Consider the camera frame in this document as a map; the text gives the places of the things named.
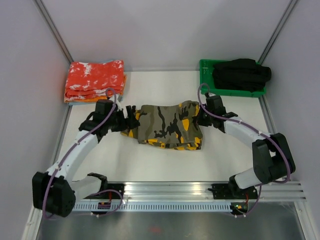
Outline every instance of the white table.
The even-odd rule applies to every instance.
[[[122,107],[136,105],[139,109],[144,104],[171,106],[197,101],[198,71],[129,72],[127,76]],[[222,100],[227,112],[267,131],[257,98],[223,96]],[[60,154],[73,144],[78,127],[94,109],[95,104],[72,107]],[[243,143],[213,127],[201,130],[203,144],[196,151],[156,148],[110,132],[89,153],[74,180],[94,172],[109,181],[227,181],[252,167],[252,151]]]

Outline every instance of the gray floor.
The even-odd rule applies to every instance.
[[[304,240],[294,206],[260,203],[246,218],[225,213],[75,213],[41,223],[38,240]]]

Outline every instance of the camouflage fabric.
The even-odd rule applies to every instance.
[[[143,105],[136,111],[138,128],[125,130],[122,135],[163,149],[199,150],[203,139],[194,117],[199,113],[199,103],[185,101],[175,106]]]

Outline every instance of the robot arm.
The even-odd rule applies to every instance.
[[[102,126],[82,141],[79,141],[106,118],[112,110],[112,106],[113,102],[110,100],[99,100],[95,105],[95,111],[90,113],[86,120],[80,125],[79,132],[74,140],[77,145],[67,155],[63,164],[59,166],[63,158],[63,156],[61,156],[45,173],[37,172],[33,176],[32,195],[35,208],[42,209],[45,191],[55,171],[57,172],[54,175],[46,201],[45,210],[49,213],[66,217],[70,214],[77,201],[93,193],[107,189],[107,177],[97,173],[90,173],[79,181],[72,180],[86,156],[98,145],[102,137],[105,136],[109,130],[119,132],[125,129],[134,129],[139,126],[139,121],[136,120],[134,116],[135,106],[127,106],[126,109],[123,110],[117,105]]]
[[[208,115],[200,108],[197,123],[201,126],[214,126],[221,132],[231,135],[252,149],[253,168],[229,178],[229,188],[233,193],[241,192],[252,186],[268,184],[287,175],[286,164],[279,151],[263,135],[270,137],[283,151],[290,167],[290,173],[296,170],[287,140],[281,133],[255,132],[240,124],[241,118],[233,112],[226,112],[220,96],[206,94],[205,108],[212,114],[230,120]]]

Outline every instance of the red cloth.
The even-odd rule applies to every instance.
[[[107,63],[73,62],[65,84],[64,102],[82,102],[105,96],[107,88],[117,94],[125,87],[124,61]]]

